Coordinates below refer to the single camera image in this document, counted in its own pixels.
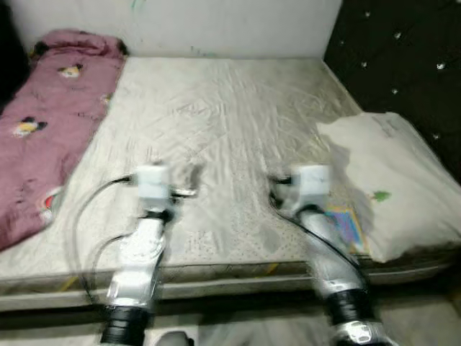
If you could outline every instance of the bedsheet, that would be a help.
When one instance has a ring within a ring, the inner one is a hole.
[[[264,173],[328,162],[315,124],[359,111],[316,59],[128,58],[108,116],[68,181],[55,222],[0,254],[0,310],[2,299],[6,309],[19,301],[86,303],[68,255],[76,209],[101,183],[158,159],[171,163],[177,185],[187,181],[192,164],[205,164],[198,198],[182,203],[166,232],[164,298],[309,288],[304,235],[270,211]],[[352,206],[337,182],[330,202]],[[97,247],[132,231],[138,215],[134,187],[114,186],[94,200],[79,227],[86,272]],[[448,257],[362,262],[381,282],[397,283],[433,275]],[[97,267],[99,288],[107,288],[116,267],[113,244]]]
[[[43,230],[53,198],[104,118],[124,58],[120,41],[58,30],[0,119],[0,250]]]

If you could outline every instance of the pillow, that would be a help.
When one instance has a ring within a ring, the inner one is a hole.
[[[362,113],[318,124],[318,132],[373,260],[461,243],[461,187],[401,116]]]

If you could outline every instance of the mattress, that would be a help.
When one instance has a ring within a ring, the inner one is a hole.
[[[166,232],[163,298],[309,288],[305,236],[271,213],[265,174],[328,162],[315,124],[359,111],[320,60],[129,58],[55,222],[0,254],[0,311],[87,303],[69,251],[76,209],[101,183],[159,159],[171,164],[179,186],[194,164],[205,165],[198,198],[180,206]],[[353,207],[339,182],[330,203]],[[89,206],[79,226],[85,272],[97,246],[132,231],[139,212],[135,189],[126,186]],[[399,283],[434,275],[453,255],[361,261],[376,283]],[[116,244],[99,261],[101,294],[115,268]]]

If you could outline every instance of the floor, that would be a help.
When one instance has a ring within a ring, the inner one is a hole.
[[[461,345],[461,319],[441,296],[385,298],[378,305],[385,326],[400,346]],[[97,345],[100,328],[99,324],[84,324],[6,331],[0,334],[0,345]],[[327,319],[315,303],[302,308],[161,316],[148,330],[146,345],[178,329],[199,346],[328,345]]]

